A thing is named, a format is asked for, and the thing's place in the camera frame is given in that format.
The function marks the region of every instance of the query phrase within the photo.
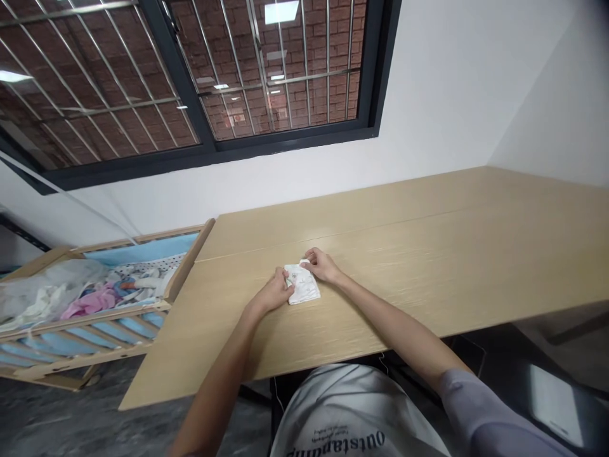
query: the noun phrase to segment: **wooden table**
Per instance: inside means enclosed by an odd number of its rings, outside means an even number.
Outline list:
[[[609,192],[484,167],[221,215],[120,409],[194,394],[274,267],[312,246],[447,336],[609,298]],[[320,290],[265,318],[248,379],[386,349]]]

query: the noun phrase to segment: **blue crib padding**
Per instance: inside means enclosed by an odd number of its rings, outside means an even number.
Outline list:
[[[84,338],[87,341],[90,341],[91,343],[97,344],[99,346],[104,346],[110,349],[114,349],[116,347],[115,344],[110,343],[108,340],[104,340],[101,336],[97,336],[93,333],[87,332],[85,329],[81,329],[81,328],[72,328],[72,329],[68,329],[68,332],[76,335],[76,336],[80,336],[81,338]]]
[[[27,344],[27,342],[25,340],[26,340],[26,338],[22,338],[21,340],[19,340],[19,342],[24,343],[27,346],[31,347],[30,345]],[[5,352],[9,352],[9,353],[15,354],[15,355],[20,355],[21,357],[27,357],[28,359],[40,360],[41,362],[53,362],[53,360],[50,359],[49,357],[46,357],[42,354],[37,354],[37,353],[27,350],[27,349],[14,347],[14,346],[11,346],[8,344],[0,344],[0,347]],[[4,360],[3,354],[0,354],[0,361],[3,361],[3,360]],[[24,363],[26,364],[25,366],[33,365],[33,364],[28,364],[27,362],[24,362]]]
[[[0,363],[8,363],[11,365],[19,365],[22,367],[29,367],[29,366],[33,366],[34,363],[33,362],[26,362],[20,359],[14,359],[12,358],[10,355],[8,354],[0,354]]]
[[[164,318],[153,313],[145,313],[140,315],[144,321],[147,321],[154,325],[155,327],[161,328],[164,322]],[[136,333],[139,333],[146,338],[154,339],[156,335],[153,334],[150,330],[143,327],[141,324],[138,324],[136,321],[130,319],[129,317],[124,317],[122,319],[118,319],[118,321],[127,327],[130,330],[133,330]],[[125,341],[126,343],[135,344],[138,342],[137,339],[133,338],[131,335],[126,334],[125,332],[120,331],[119,329],[115,329],[114,327],[108,325],[106,322],[97,322],[96,324],[92,324],[93,327],[108,333],[115,338],[118,338],[121,341]],[[71,328],[67,329],[69,333],[72,333],[76,336],[80,336],[91,343],[97,344],[99,346],[104,346],[110,349],[114,349],[116,346],[114,343],[105,340],[101,336],[97,336],[93,333],[90,333],[82,328]],[[50,354],[57,355],[66,355],[73,356],[79,354],[94,354],[96,352],[95,348],[91,348],[85,344],[78,343],[77,341],[70,341],[66,338],[62,338],[61,335],[54,333],[43,333],[40,335],[44,343],[34,341],[31,338],[25,337],[21,338],[19,342],[29,346],[34,350],[45,351]],[[27,361],[22,361],[20,359],[16,359],[10,356],[10,354],[20,355],[22,357],[27,357],[29,359],[40,360],[41,362],[54,362],[53,359],[46,357],[43,354],[36,354],[35,352],[30,352],[27,349],[16,348],[7,344],[0,344],[0,348],[5,351],[5,353],[0,354],[0,362],[8,363],[11,365],[18,365],[23,367],[30,367],[35,365],[34,363],[29,363]]]
[[[151,262],[187,252],[198,236],[198,233],[181,235],[150,241],[137,246],[85,253],[84,256],[88,259],[102,262],[110,268],[125,263]]]
[[[164,319],[154,313],[146,313],[140,317],[144,321],[150,322],[155,327],[160,328],[163,325]],[[151,332],[150,330],[148,330],[146,327],[142,326],[141,324],[138,324],[133,319],[125,317],[123,319],[119,319],[119,322],[122,325],[124,325],[125,327],[127,327],[128,329],[133,330],[134,332],[139,333],[140,335],[145,336],[146,338],[153,339],[156,337],[156,335],[153,332]]]
[[[70,341],[55,333],[43,333],[40,337],[52,349],[49,352],[58,355],[95,354],[95,348]]]

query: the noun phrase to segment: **window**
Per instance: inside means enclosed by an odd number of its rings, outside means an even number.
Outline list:
[[[378,135],[400,0],[0,3],[0,149],[64,189]]]

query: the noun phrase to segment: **baby crib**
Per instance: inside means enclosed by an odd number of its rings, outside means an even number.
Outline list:
[[[138,246],[122,240],[78,249],[55,248],[5,277],[3,281],[33,276],[58,262],[74,258],[133,258],[142,252],[148,257],[156,253],[171,256],[187,250],[164,297],[155,303],[115,308],[31,329],[0,333],[0,377],[76,391],[98,378],[95,373],[100,364],[145,354],[214,223],[215,220],[210,219],[196,227],[137,237]],[[59,374],[84,367],[88,368],[78,378]]]

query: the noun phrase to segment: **wooden crib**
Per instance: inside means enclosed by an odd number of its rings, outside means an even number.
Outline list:
[[[0,356],[4,358],[0,360],[0,377],[76,391],[98,379],[95,372],[101,363],[145,354],[154,342],[165,316],[171,310],[214,223],[215,220],[210,219],[204,225],[136,238],[138,243],[144,244],[198,233],[169,281],[163,299],[157,303],[49,322],[34,326],[31,331],[16,329],[0,333]],[[121,240],[77,249],[55,248],[5,277],[3,281],[36,275],[58,262],[84,258],[84,253],[128,245],[129,241]],[[28,345],[24,344],[24,338],[27,338]],[[81,350],[72,355],[50,352],[44,349],[50,338],[59,338],[60,341],[71,343],[72,347]],[[83,367],[88,368],[79,378],[58,374]]]

